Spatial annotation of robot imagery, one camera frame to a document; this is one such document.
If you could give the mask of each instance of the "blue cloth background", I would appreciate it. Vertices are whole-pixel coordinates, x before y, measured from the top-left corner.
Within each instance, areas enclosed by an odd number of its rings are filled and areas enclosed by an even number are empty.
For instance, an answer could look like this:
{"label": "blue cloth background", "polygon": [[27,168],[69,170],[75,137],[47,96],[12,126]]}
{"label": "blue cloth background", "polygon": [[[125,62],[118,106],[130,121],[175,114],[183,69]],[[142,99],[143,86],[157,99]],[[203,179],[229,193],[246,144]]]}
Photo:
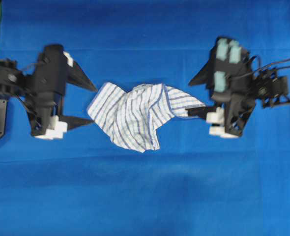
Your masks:
{"label": "blue cloth background", "polygon": [[[263,64],[289,58],[290,0],[4,0],[0,58],[22,68],[61,43],[98,88],[164,82],[211,104],[188,82],[219,35]],[[68,85],[65,114],[88,118],[94,96]],[[258,103],[237,140],[208,128],[174,118],[157,130],[161,149],[144,154],[115,146],[95,124],[49,142],[29,135],[11,99],[0,236],[290,235],[290,107]]]}

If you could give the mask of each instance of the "cloth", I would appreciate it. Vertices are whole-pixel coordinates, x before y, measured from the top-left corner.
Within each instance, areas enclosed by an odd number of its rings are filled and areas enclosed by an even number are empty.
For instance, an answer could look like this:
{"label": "cloth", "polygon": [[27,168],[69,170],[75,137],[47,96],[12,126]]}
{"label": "cloth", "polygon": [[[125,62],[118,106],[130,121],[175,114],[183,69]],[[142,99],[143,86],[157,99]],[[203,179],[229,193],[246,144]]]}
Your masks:
{"label": "cloth", "polygon": [[185,109],[200,106],[198,99],[164,84],[141,84],[126,93],[105,83],[88,114],[114,144],[144,152],[159,149],[157,128],[175,116],[192,118]]}

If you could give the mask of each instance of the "robotic arm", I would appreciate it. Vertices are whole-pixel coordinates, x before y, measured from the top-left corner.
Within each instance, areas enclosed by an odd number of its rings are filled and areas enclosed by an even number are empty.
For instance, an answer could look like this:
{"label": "robotic arm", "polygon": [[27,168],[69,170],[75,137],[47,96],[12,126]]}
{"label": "robotic arm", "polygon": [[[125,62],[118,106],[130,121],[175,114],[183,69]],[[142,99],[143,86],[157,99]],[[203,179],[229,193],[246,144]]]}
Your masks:
{"label": "robotic arm", "polygon": [[[253,71],[255,59],[259,60],[259,68]],[[261,67],[260,57],[250,57],[250,52],[239,42],[218,37],[208,62],[189,83],[191,86],[206,84],[214,106],[188,109],[188,114],[212,123],[209,131],[212,135],[242,136],[257,99],[261,100],[263,108],[290,105],[287,77],[278,74],[279,70],[290,66],[270,68],[287,61],[290,59]]]}
{"label": "robotic arm", "polygon": [[[24,74],[31,66],[35,67],[34,72]],[[22,103],[31,135],[36,138],[62,138],[67,130],[92,123],[90,119],[63,114],[66,83],[97,91],[62,45],[46,46],[36,63],[21,70],[17,61],[0,60],[0,138],[5,132],[6,107],[11,97]]]}

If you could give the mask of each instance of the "blue striped cloth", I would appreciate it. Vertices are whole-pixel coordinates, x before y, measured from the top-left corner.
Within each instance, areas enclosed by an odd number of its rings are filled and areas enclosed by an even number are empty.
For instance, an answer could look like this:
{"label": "blue striped cloth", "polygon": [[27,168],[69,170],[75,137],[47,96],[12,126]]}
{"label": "blue striped cloth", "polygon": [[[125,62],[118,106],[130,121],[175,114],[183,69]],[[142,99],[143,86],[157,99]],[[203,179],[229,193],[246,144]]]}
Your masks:
{"label": "blue striped cloth", "polygon": [[191,118],[185,108],[200,106],[196,98],[164,84],[142,84],[126,93],[105,83],[87,112],[114,144],[144,152],[159,149],[157,128],[175,116]]}

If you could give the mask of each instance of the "towel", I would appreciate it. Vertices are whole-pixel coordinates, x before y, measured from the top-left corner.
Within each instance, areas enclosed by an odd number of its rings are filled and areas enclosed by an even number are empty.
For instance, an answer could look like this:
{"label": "towel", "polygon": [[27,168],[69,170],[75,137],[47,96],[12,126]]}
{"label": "towel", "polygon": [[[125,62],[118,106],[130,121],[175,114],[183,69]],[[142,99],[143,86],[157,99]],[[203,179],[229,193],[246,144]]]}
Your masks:
{"label": "towel", "polygon": [[173,117],[189,117],[186,108],[205,106],[164,84],[141,84],[126,93],[105,83],[89,105],[88,115],[119,147],[139,152],[158,150],[156,129]]}

